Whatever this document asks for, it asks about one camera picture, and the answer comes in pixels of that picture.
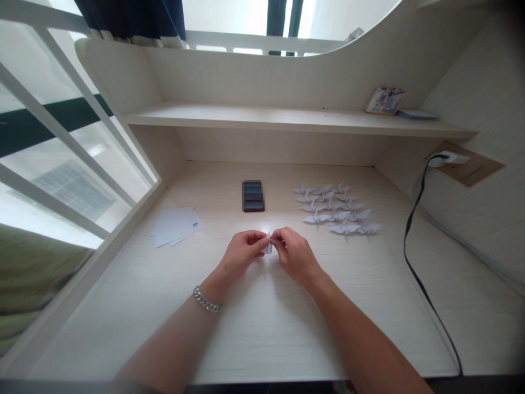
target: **power plug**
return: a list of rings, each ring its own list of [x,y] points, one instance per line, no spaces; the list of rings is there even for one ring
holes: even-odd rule
[[[445,165],[446,163],[455,163],[455,164],[465,164],[467,161],[470,160],[470,157],[468,156],[462,156],[458,155],[457,153],[450,152],[449,150],[444,150],[440,153],[434,153],[434,154],[440,154],[443,156],[447,156],[446,159],[444,158],[434,158],[429,163],[429,167],[437,168]]]

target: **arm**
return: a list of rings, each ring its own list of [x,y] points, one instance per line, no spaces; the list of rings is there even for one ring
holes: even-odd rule
[[[202,295],[220,305],[230,287],[255,257],[264,254],[268,238],[260,231],[235,234],[217,268],[199,286]],[[115,377],[136,381],[164,393],[182,393],[221,312],[202,307],[191,295],[141,346]]]
[[[286,227],[272,234],[284,271],[317,303],[359,394],[432,393],[383,332],[319,266],[306,239]]]

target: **phone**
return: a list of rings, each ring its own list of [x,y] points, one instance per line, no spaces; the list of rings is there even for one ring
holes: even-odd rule
[[[242,182],[242,210],[244,212],[264,211],[263,183],[261,181]]]

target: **railing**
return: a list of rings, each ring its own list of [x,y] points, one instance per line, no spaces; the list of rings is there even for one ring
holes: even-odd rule
[[[268,55],[270,51],[296,52],[297,56],[304,56],[305,53],[321,54],[338,49],[348,42],[348,40],[331,41],[310,38],[186,31],[186,44],[189,46],[189,49],[198,49],[198,45],[225,48],[226,52],[233,52],[236,48],[260,49],[263,55]]]
[[[19,22],[29,25],[40,37],[45,46],[52,53],[53,57],[62,66],[65,73],[70,77],[74,85],[78,88],[82,96],[86,99],[89,106],[97,114],[100,121],[106,126],[111,135],[118,142],[122,150],[128,155],[131,162],[146,181],[152,186],[155,181],[152,179],[146,168],[142,165],[139,158],[135,155],[131,147],[126,143],[122,134],[116,128],[109,116],[106,114],[100,103],[96,100],[80,74],[71,64],[56,40],[49,33],[49,28],[80,32],[90,36],[91,32],[84,18],[65,11],[53,9],[43,5],[38,5],[20,0],[2,0],[0,2],[0,19],[11,22]],[[11,72],[0,63],[0,83],[16,97],[26,109],[37,118],[56,138],[73,152],[78,159],[87,165],[99,178],[128,205],[133,207],[136,202],[120,186],[120,184],[108,174],[87,151],[82,147],[69,132],[58,122],[53,115],[20,83]],[[70,222],[95,234],[99,238],[105,239],[109,232],[99,225],[89,220],[77,211],[71,209],[59,199],[41,190],[32,182],[21,177],[11,169],[0,164],[0,182],[9,186],[18,193],[36,201],[47,209],[54,211]]]

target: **outlet plate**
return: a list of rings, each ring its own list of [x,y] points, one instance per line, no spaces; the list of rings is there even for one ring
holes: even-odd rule
[[[471,187],[476,183],[481,182],[489,175],[492,175],[496,171],[505,167],[504,164],[486,158],[485,156],[472,152],[471,150],[465,149],[449,141],[443,141],[439,144],[439,146],[434,149],[434,152],[431,155],[428,155],[425,160],[428,160],[433,154],[440,153],[443,150],[470,157],[470,160],[465,164],[447,163],[438,168],[441,172],[454,178],[456,181],[461,182],[467,187]]]

